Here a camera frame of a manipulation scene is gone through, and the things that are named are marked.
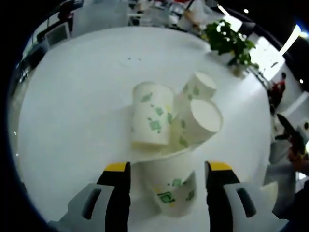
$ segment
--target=plant pot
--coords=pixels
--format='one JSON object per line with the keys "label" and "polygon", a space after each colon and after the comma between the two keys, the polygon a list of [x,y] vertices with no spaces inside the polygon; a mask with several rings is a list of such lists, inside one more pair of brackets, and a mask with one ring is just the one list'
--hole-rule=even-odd
{"label": "plant pot", "polygon": [[233,65],[231,66],[231,71],[232,73],[239,78],[245,78],[245,70],[246,70],[247,66],[245,65]]}
{"label": "plant pot", "polygon": [[218,55],[218,51],[211,51],[210,56],[223,65],[227,65],[234,58],[231,53],[224,53],[222,55]]}

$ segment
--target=monitor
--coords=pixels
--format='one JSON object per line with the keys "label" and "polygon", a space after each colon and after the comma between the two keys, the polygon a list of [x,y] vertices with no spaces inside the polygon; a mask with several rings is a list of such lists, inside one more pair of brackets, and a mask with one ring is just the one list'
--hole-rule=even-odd
{"label": "monitor", "polygon": [[54,29],[45,34],[45,39],[48,48],[55,46],[56,44],[66,41],[70,38],[68,23],[60,24]]}

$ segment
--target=green leaves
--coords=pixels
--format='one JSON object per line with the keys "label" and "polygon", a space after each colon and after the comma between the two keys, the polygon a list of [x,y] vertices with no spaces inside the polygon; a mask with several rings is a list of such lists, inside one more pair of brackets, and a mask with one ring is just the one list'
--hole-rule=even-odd
{"label": "green leaves", "polygon": [[231,29],[231,24],[225,20],[220,20],[207,25],[205,34],[213,51],[218,51],[218,55],[233,52],[235,54],[235,64],[253,66],[258,69],[258,64],[251,62],[249,51],[255,48],[252,41],[244,35]]}

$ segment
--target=green pattern on cup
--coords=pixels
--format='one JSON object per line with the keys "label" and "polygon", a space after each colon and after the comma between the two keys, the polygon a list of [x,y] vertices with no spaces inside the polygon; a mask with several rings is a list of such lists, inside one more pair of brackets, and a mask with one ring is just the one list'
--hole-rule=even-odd
{"label": "green pattern on cup", "polygon": [[192,200],[192,198],[194,198],[194,194],[195,194],[195,191],[194,191],[194,190],[190,191],[189,194],[188,194],[188,197],[187,197],[185,200],[186,200],[187,202],[190,201],[190,200]]}
{"label": "green pattern on cup", "polygon": [[173,115],[168,113],[168,123],[171,125],[173,121]]}
{"label": "green pattern on cup", "polygon": [[151,121],[149,123],[149,126],[150,126],[152,131],[160,130],[161,129],[161,125],[160,125],[160,122],[158,120],[157,121]]}
{"label": "green pattern on cup", "polygon": [[185,86],[183,87],[183,92],[185,93],[188,90],[188,84],[185,84]]}
{"label": "green pattern on cup", "polygon": [[185,148],[188,147],[188,142],[182,136],[179,137],[179,143],[183,145]]}
{"label": "green pattern on cup", "polygon": [[185,123],[185,121],[184,120],[181,120],[181,125],[182,125],[182,128],[186,128],[186,123]]}
{"label": "green pattern on cup", "polygon": [[141,99],[141,102],[148,102],[148,101],[150,101],[152,95],[153,95],[153,93],[149,93],[149,94],[144,95],[142,97],[142,99]]}
{"label": "green pattern on cup", "polygon": [[156,108],[155,109],[155,111],[156,111],[156,113],[159,115],[159,116],[161,116],[162,114],[163,114],[163,110],[162,110],[162,108]]}
{"label": "green pattern on cup", "polygon": [[165,192],[165,193],[158,194],[158,197],[163,203],[171,203],[175,201],[175,198],[173,197],[171,192]]}
{"label": "green pattern on cup", "polygon": [[173,186],[181,186],[182,185],[182,180],[176,178],[176,179],[173,180],[173,184],[172,185]]}
{"label": "green pattern on cup", "polygon": [[199,95],[199,90],[198,90],[198,88],[196,86],[193,89],[193,94],[197,95],[197,96]]}

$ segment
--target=white paper cup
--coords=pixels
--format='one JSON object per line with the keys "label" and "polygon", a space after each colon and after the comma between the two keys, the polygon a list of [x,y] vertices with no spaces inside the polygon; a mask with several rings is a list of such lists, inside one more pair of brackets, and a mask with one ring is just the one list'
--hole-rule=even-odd
{"label": "white paper cup", "polygon": [[191,149],[140,164],[146,186],[163,214],[182,217],[196,197],[194,158]]}
{"label": "white paper cup", "polygon": [[133,89],[133,144],[169,144],[173,101],[174,92],[163,85],[143,82]]}
{"label": "white paper cup", "polygon": [[182,186],[170,192],[156,193],[152,191],[152,193],[164,215],[173,218],[186,216],[192,212],[197,198],[195,173],[192,173]]}
{"label": "white paper cup", "polygon": [[220,130],[222,123],[222,114],[211,100],[192,100],[173,121],[174,151],[201,145]]}
{"label": "white paper cup", "polygon": [[208,100],[213,97],[216,90],[217,85],[210,76],[205,73],[195,72],[185,84],[177,99],[182,103],[188,103],[192,99]]}

